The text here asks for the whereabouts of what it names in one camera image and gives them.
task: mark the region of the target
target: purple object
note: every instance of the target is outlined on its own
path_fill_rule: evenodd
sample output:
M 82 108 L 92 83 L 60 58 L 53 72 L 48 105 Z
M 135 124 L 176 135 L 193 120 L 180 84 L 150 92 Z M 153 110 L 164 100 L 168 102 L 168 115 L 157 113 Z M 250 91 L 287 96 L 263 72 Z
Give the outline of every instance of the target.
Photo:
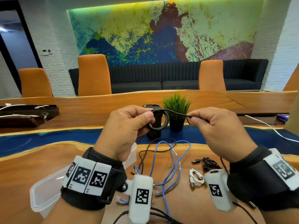
M 277 116 L 276 116 L 276 119 L 277 120 L 280 120 L 280 121 L 282 121 L 282 122 L 287 122 L 288 120 L 289 120 L 289 114 L 278 114 Z

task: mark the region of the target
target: colorful mural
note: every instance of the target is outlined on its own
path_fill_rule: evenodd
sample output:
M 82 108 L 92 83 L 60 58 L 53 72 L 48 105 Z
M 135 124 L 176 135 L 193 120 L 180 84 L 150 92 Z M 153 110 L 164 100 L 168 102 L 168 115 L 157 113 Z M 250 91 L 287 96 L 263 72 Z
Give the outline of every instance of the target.
M 69 10 L 80 55 L 108 65 L 250 58 L 264 0 L 162 0 Z

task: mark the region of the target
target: wristband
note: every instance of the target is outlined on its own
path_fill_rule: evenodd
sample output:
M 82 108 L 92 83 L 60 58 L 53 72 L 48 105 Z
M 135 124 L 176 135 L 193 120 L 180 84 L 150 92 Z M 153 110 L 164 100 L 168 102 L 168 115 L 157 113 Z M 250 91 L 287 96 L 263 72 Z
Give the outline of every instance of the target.
M 271 154 L 270 150 L 259 146 L 244 159 L 230 163 L 228 188 L 239 200 L 252 201 L 263 211 L 299 208 L 299 188 L 290 190 L 263 162 Z
M 84 183 L 78 182 L 78 168 L 85 171 Z M 82 157 L 76 156 L 63 180 L 61 197 L 83 210 L 100 210 L 110 204 L 117 189 L 126 181 L 122 162 L 111 159 L 90 147 Z

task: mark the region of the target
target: navy couch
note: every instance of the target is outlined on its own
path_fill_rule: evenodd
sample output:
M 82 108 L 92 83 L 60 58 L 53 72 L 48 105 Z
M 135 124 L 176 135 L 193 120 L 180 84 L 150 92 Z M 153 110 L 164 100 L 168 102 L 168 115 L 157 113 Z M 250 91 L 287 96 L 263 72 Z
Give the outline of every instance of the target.
M 268 60 L 223 61 L 226 90 L 259 90 Z M 125 65 L 109 67 L 112 93 L 141 90 L 198 90 L 199 62 Z M 78 95 L 79 69 L 69 70 Z

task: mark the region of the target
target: orange chair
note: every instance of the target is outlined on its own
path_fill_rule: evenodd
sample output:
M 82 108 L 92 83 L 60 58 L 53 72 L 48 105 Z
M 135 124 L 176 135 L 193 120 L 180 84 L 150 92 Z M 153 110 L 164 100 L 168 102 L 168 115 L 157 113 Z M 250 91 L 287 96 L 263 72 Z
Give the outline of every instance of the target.
M 223 78 L 223 61 L 202 61 L 199 68 L 198 84 L 200 90 L 226 92 Z
M 109 68 L 105 55 L 91 54 L 78 56 L 78 96 L 112 94 Z
M 49 78 L 43 68 L 19 70 L 22 97 L 53 97 Z
M 283 91 L 292 91 L 299 89 L 299 64 L 295 68 L 295 71 L 291 75 L 289 81 L 287 82 L 286 86 L 284 87 Z

